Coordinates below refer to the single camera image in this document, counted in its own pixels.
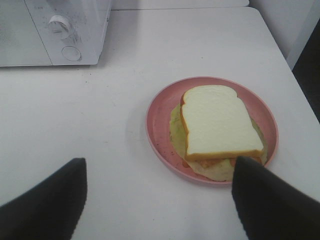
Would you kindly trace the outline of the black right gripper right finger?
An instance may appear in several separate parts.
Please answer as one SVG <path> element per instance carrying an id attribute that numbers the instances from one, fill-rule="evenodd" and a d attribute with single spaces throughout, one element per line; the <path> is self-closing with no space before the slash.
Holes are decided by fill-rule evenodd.
<path id="1" fill-rule="evenodd" d="M 236 159 L 231 194 L 250 240 L 320 238 L 320 203 L 250 157 Z"/>

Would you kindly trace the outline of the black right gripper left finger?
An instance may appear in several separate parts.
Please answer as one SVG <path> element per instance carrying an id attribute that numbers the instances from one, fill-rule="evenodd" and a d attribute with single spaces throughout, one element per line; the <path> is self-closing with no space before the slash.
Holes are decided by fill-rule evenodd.
<path id="1" fill-rule="evenodd" d="M 88 192 L 85 158 L 74 158 L 0 207 L 2 240 L 70 240 Z"/>

